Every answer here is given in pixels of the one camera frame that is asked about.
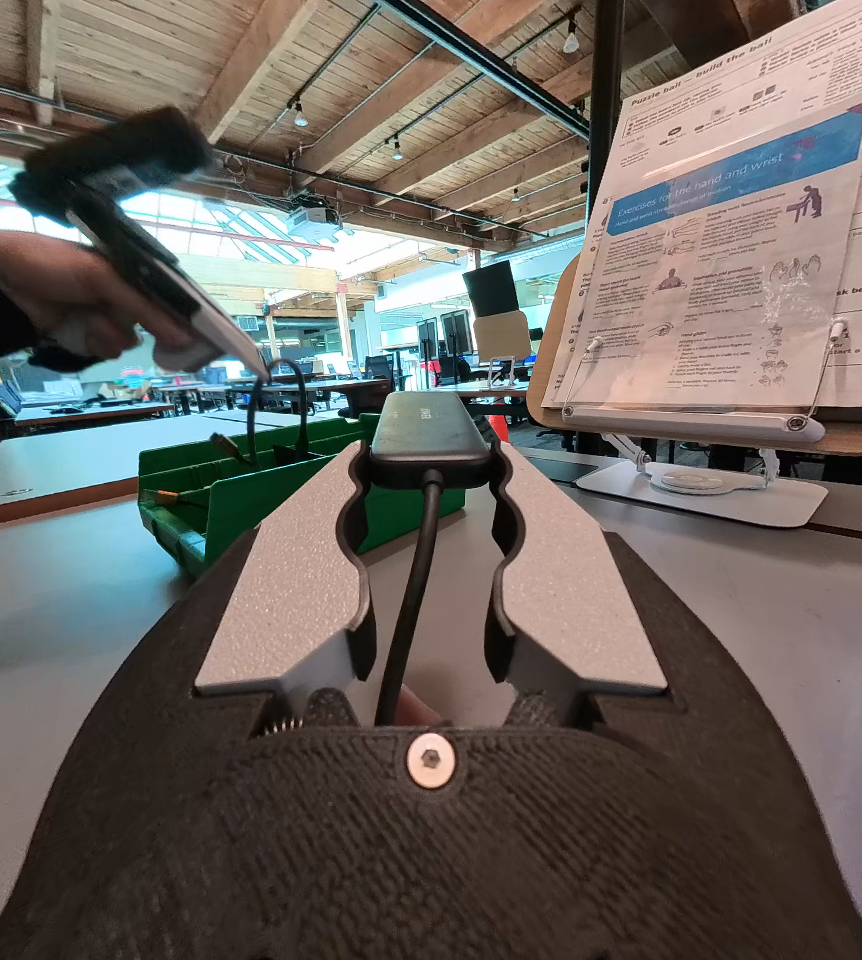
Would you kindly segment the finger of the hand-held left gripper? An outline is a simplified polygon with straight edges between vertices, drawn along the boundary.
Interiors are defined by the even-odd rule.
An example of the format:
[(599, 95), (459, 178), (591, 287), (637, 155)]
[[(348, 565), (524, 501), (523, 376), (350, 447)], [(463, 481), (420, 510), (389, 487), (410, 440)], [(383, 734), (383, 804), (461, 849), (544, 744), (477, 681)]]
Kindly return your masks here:
[(228, 356), (253, 376), (266, 378), (267, 366), (256, 342), (207, 296), (182, 294), (174, 315), (188, 337), (184, 346), (174, 350), (175, 372), (197, 371)]

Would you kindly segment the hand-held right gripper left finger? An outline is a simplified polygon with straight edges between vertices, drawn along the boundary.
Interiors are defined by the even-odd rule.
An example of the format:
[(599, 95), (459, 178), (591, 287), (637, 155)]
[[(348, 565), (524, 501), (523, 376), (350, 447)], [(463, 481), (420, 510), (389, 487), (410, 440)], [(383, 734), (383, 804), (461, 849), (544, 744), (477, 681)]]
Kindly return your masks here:
[(267, 693), (302, 713), (317, 690), (364, 682), (377, 659), (368, 571), (370, 450), (349, 444), (260, 523), (195, 690)]

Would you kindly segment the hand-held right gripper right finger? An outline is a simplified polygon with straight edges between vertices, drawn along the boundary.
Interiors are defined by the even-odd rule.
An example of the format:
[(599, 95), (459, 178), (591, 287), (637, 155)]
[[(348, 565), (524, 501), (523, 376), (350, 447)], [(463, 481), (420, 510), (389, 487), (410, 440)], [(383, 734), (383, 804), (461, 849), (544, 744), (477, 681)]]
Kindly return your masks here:
[(571, 719), (590, 694), (660, 697), (667, 679), (598, 522), (508, 443), (492, 448), (501, 558), (485, 617), (497, 684)]

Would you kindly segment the green plastic bin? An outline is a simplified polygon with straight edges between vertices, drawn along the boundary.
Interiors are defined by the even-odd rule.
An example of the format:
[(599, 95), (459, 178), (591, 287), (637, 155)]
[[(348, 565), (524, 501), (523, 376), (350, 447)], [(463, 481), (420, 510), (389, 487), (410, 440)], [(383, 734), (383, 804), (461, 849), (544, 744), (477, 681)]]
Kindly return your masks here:
[[(370, 442), (378, 414), (311, 422), (309, 450), (320, 463), (279, 465), (274, 447), (293, 449), (299, 426), (255, 434), (259, 471), (227, 457), (209, 439), (142, 451), (137, 461), (138, 510), (157, 544), (192, 578), (219, 559), (245, 531), (290, 498), (349, 444)], [(152, 497), (175, 494), (177, 502)], [(367, 536), (358, 553), (417, 531), (422, 517), (420, 492), (373, 486), (365, 498)]]

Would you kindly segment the dark grey usb hub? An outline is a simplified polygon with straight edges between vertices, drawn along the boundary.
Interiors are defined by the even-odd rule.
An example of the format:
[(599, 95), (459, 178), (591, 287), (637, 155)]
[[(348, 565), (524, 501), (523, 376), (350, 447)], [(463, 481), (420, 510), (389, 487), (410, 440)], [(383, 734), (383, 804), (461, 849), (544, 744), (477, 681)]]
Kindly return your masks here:
[(380, 414), (367, 458), (373, 486), (421, 495), (421, 518), (408, 581), (396, 618), (374, 715), (376, 726), (397, 716), (425, 591), (432, 569), (444, 493), (486, 486), (493, 452), (457, 394), (394, 393)]

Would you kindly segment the person's left hand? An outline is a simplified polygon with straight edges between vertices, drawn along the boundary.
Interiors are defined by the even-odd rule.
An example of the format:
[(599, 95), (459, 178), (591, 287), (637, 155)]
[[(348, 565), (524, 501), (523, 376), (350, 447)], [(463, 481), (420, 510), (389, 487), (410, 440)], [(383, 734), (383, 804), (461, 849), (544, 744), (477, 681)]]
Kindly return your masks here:
[(137, 344), (137, 327), (167, 333), (169, 320), (90, 248), (51, 237), (0, 231), (0, 289), (39, 333), (36, 350), (68, 322), (78, 343), (60, 368), (111, 360)]

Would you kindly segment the ceiling projector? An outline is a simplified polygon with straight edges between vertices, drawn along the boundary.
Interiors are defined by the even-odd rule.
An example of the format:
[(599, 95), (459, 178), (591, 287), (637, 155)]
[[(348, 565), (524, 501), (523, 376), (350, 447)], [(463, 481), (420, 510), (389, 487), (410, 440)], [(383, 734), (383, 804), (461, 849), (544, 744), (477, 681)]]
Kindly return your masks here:
[(284, 218), (287, 234), (308, 244), (323, 246), (337, 241), (343, 225), (338, 213), (328, 205), (301, 203)]

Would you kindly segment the white table with wooden edge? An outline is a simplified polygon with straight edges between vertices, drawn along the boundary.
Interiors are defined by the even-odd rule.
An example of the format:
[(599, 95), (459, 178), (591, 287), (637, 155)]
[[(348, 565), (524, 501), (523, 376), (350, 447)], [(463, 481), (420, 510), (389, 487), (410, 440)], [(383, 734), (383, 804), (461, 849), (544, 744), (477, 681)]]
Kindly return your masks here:
[(245, 414), (191, 414), (94, 427), (0, 444), (0, 523), (29, 520), (137, 494), (138, 457), (213, 432), (245, 431)]

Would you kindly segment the beige board on stand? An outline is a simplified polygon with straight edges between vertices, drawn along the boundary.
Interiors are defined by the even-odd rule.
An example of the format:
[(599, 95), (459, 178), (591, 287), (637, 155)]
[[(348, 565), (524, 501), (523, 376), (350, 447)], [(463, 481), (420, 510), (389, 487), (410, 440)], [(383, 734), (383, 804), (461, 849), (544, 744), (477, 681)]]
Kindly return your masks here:
[(507, 379), (514, 384), (514, 369), (517, 361), (523, 361), (532, 354), (532, 341), (528, 318), (520, 308), (509, 311), (476, 316), (472, 324), (473, 334), (481, 362), (487, 366), (486, 385), (493, 387), (502, 378), (496, 372), (509, 363)]

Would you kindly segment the black monitor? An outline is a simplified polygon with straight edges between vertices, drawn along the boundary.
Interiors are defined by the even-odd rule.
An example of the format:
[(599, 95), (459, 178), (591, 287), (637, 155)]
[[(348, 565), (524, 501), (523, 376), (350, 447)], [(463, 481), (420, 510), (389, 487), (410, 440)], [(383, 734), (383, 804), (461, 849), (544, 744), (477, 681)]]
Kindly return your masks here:
[(475, 319), (520, 310), (512, 264), (498, 260), (462, 274), (466, 294)]

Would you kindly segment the hand exercise sheet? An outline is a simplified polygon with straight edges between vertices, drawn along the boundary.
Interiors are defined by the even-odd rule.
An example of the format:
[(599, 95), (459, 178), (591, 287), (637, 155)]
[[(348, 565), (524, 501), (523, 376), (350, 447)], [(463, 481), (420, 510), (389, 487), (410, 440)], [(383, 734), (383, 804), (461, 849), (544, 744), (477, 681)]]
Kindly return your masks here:
[(862, 90), (615, 197), (562, 413), (811, 406), (861, 177)]

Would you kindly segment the black vertical pole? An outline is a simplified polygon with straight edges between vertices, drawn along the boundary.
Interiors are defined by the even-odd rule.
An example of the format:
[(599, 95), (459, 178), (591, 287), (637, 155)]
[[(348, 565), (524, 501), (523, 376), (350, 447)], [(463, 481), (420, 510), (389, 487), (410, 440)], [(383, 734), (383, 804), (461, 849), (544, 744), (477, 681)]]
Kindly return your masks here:
[(625, 30), (624, 1), (597, 1), (592, 51), (585, 222), (593, 208), (604, 176), (620, 112), (622, 45)]

